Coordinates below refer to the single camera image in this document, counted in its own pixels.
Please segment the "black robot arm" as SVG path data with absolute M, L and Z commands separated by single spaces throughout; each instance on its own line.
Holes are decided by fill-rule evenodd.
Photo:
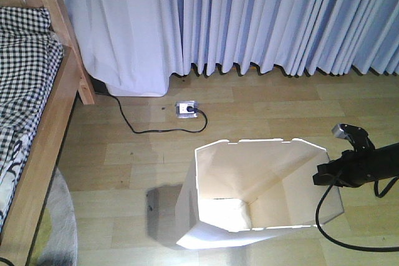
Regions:
M 366 183 L 398 176 L 398 144 L 379 149 L 345 150 L 340 158 L 317 166 L 317 186 L 358 188 Z

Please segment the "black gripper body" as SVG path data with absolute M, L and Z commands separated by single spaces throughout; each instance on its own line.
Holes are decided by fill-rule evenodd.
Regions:
M 348 188 L 358 188 L 365 183 L 379 180 L 368 159 L 351 150 L 344 151 L 339 159 L 319 164 L 312 179 L 316 186 Z

